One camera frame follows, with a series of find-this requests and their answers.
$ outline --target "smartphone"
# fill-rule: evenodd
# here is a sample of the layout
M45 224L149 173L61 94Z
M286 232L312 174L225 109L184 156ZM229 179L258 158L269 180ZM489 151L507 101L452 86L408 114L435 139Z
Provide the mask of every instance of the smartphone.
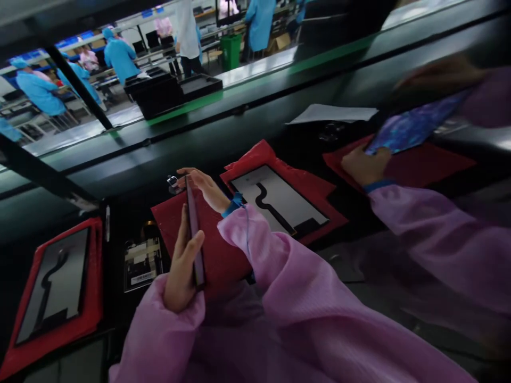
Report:
M367 145L366 154L374 155L381 147L387 147L396 154L423 144L454 113L469 92L465 90L390 117Z
M197 205L193 196L192 188L189 184L189 176L185 176L186 184L186 199L188 205L188 224L189 224L189 239L193 238L199 231L199 216L197 214ZM195 255L193 262L193 281L197 290L202 290L206 284L206 275L204 272L204 257L202 255L202 248L199 249Z

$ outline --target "right hand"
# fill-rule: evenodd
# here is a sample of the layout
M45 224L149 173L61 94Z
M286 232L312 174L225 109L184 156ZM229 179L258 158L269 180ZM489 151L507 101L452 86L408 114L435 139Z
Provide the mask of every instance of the right hand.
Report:
M208 205L217 213L224 213L230 206L230 200L220 190L213 179L196 168L182 168L177 171L178 174L189 174L192 178L192 187L197 187L204 196ZM181 177L177 181L177 186L185 188L185 178Z
M395 89L437 90L455 92L475 85L488 72L473 65L466 56L456 54L426 64L402 79Z
M381 181L392 156L391 151L381 147L375 155L367 155L362 144L346 155L341 162L342 168L362 187Z

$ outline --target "black plastic crate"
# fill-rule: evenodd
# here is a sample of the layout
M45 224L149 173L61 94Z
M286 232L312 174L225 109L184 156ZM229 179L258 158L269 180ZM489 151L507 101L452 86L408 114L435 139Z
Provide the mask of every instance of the black plastic crate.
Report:
M207 76L206 74L195 74L181 81L179 84L183 89L186 102L209 95L224 88L222 80Z
M170 75L159 76L159 81L147 79L143 84L136 84L131 96L147 120L168 113L185 103L181 86L177 79Z

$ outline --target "blue smock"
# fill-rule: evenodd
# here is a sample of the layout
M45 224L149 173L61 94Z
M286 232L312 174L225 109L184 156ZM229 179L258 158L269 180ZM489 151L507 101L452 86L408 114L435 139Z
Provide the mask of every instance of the blue smock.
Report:
M18 130L14 129L11 124L7 122L6 119L0 117L0 134L3 134L11 141L19 141L23 138L23 134L21 134Z
M65 113L64 103L52 94L58 86L43 80L35 74L19 71L16 82L32 103L50 116Z
M103 29L103 36L108 41L105 48L105 63L116 71L119 81L124 86L128 77L140 73L140 69L133 62L137 55L128 44L117 40L109 28Z
M249 46L254 52L268 47L276 6L275 0L251 0L250 2L245 22L250 23Z
M76 74L76 76L78 76L78 78L81 80L81 83L84 84L85 88L87 88L94 101L97 102L98 104L101 104L101 99L97 94L96 89L94 89L90 82L87 81L87 79L90 77L90 73L83 69L78 64L72 62L68 62L68 64L73 70L73 72ZM78 95L76 90L73 88L69 80L66 78L66 76L64 76L64 73L62 73L60 69L57 69L57 76L59 76L62 82L66 84L68 87L71 87L71 89L73 89L73 91Z
M296 22L298 24L301 24L303 19L305 18L305 2L306 0L297 0L297 4L298 4L298 15L296 15Z

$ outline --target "purple phone case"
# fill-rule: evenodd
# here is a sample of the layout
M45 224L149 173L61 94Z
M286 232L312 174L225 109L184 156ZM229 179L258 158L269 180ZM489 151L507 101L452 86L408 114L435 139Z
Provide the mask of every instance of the purple phone case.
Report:
M185 176L185 184L186 184L186 199L188 204L188 223L190 228L190 238L193 238L195 234L199 231L199 216L197 215L197 206L195 205L195 198L193 197L192 188L189 187L188 177ZM198 290L204 288L204 284L206 283L205 273L204 273L204 258L202 256L202 249L200 248L195 256L195 261L193 262L193 273L194 273L194 282L195 286Z

